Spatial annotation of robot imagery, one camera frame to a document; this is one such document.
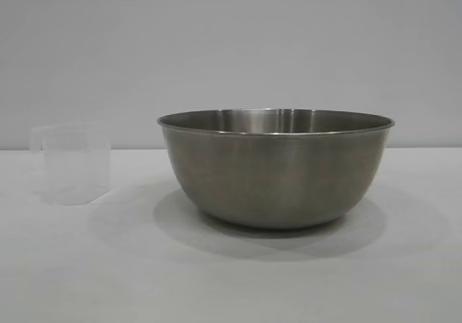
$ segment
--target white wall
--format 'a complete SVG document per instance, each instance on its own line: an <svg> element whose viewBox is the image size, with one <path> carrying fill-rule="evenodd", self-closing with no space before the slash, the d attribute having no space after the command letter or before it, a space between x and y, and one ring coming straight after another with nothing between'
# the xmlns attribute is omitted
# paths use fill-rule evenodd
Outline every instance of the white wall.
<svg viewBox="0 0 462 323"><path fill-rule="evenodd" d="M100 119L116 147L205 108L395 118L392 146L462 145L462 0L0 0L0 148Z"/></svg>

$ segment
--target metal mixing bowl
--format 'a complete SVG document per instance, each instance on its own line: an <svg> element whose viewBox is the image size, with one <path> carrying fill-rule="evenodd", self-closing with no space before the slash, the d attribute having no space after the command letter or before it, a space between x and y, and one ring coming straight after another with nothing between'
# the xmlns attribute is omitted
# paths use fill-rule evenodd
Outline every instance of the metal mixing bowl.
<svg viewBox="0 0 462 323"><path fill-rule="evenodd" d="M183 191L210 215L258 228L334 220L364 196L393 120L300 109L191 111L163 116Z"/></svg>

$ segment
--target clear plastic measuring cup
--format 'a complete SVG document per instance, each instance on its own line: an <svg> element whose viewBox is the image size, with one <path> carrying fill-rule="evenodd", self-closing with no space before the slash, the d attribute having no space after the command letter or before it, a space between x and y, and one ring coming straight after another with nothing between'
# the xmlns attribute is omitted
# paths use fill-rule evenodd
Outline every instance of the clear plastic measuring cup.
<svg viewBox="0 0 462 323"><path fill-rule="evenodd" d="M110 135L105 124L39 126L30 150L43 148L50 198L59 204L86 204L109 191Z"/></svg>

